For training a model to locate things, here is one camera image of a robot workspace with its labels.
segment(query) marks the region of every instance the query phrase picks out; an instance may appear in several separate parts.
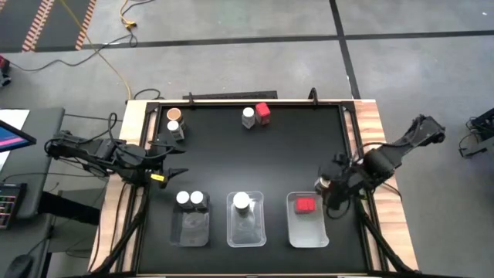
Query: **brown lid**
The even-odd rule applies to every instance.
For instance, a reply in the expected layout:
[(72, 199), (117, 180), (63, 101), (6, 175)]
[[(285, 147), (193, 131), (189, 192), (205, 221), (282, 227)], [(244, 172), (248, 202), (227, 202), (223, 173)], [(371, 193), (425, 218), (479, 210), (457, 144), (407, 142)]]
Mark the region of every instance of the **brown lid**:
[(179, 120), (181, 116), (182, 116), (182, 112), (178, 108), (171, 108), (167, 112), (168, 120)]

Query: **white paper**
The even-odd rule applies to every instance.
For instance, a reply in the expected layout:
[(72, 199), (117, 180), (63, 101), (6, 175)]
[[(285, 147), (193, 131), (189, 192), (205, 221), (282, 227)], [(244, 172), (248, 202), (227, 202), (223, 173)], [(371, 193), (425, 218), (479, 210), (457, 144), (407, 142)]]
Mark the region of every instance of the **white paper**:
[[(24, 125), (25, 119), (27, 119), (29, 115), (29, 110), (10, 110), (4, 109), (0, 110), (0, 120), (3, 120), (7, 124), (17, 128), (18, 130), (22, 129)], [(0, 171), (3, 168), (3, 164), (7, 161), (8, 154), (10, 151), (4, 151), (0, 153)]]

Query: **orange striped tape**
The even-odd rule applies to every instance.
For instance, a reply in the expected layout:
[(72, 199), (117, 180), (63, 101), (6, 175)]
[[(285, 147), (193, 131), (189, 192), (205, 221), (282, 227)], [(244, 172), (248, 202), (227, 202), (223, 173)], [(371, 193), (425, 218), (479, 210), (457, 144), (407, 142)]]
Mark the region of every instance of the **orange striped tape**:
[(5, 6), (6, 2), (7, 2), (7, 0), (0, 0), (0, 12), (2, 11), (3, 6)]
[(49, 12), (52, 10), (54, 1), (55, 0), (41, 1), (38, 12), (32, 20), (31, 28), (29, 28), (28, 33), (25, 35), (24, 43), (22, 44), (23, 52), (35, 50), (39, 35), (41, 34), (43, 27), (45, 27), (46, 19), (48, 18)]
[(77, 37), (76, 49), (81, 50), (83, 48), (84, 39), (86, 39), (87, 29), (90, 27), (91, 18), (93, 17), (94, 7), (96, 6), (96, 0), (90, 0), (89, 5), (87, 6), (86, 15), (84, 16), (84, 20), (81, 23), (83, 26), (82, 30), (79, 32), (79, 36)]

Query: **yellow cable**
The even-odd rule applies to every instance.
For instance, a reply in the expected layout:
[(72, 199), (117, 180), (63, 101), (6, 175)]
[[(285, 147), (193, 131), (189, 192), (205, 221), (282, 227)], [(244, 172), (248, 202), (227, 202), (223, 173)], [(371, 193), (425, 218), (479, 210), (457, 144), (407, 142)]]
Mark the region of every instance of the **yellow cable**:
[(96, 50), (96, 48), (94, 47), (93, 43), (91, 42), (91, 39), (90, 37), (87, 35), (87, 32), (84, 30), (84, 28), (80, 25), (79, 23), (79, 20), (77, 20), (77, 17), (76, 15), (74, 15), (74, 13), (72, 12), (72, 10), (69, 8), (69, 6), (67, 5), (67, 3), (65, 3), (65, 0), (60, 0), (62, 2), (62, 5), (63, 7), (65, 8), (65, 10), (70, 14), (70, 16), (72, 17), (72, 19), (74, 20), (74, 22), (76, 22), (76, 24), (79, 26), (79, 28), (81, 29), (82, 32), (84, 32), (84, 35), (86, 35), (87, 37), (87, 41), (90, 42), (90, 45), (91, 45), (91, 49), (93, 49), (93, 51), (98, 54), (101, 59), (103, 59), (103, 61), (105, 61), (107, 63), (107, 65), (118, 75), (118, 77), (122, 80), (123, 84), (125, 85), (125, 87), (127, 88), (127, 99), (128, 100), (131, 100), (132, 99), (132, 93), (130, 91), (130, 87), (129, 87), (129, 84), (127, 83), (127, 81), (120, 75), (120, 73), (118, 72), (118, 70), (116, 70), (111, 64), (110, 62), (108, 62), (108, 60), (105, 59), (105, 57), (103, 57), (103, 55), (100, 53), (100, 51)]
[(137, 26), (137, 23), (136, 22), (132, 22), (132, 21), (128, 21), (128, 20), (126, 20), (124, 18), (123, 12), (124, 12), (124, 8), (125, 8), (125, 6), (127, 5), (128, 2), (129, 2), (129, 0), (125, 0), (125, 2), (123, 3), (122, 7), (120, 7), (120, 19), (125, 24), (125, 28), (127, 28), (127, 30), (130, 30), (133, 27)]

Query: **keyboard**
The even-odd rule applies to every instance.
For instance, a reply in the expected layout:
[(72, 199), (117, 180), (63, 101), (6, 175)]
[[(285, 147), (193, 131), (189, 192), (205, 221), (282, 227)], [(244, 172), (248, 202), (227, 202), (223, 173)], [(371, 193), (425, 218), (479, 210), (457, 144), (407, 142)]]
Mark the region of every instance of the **keyboard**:
[(0, 183), (0, 229), (8, 229), (21, 206), (27, 184)]

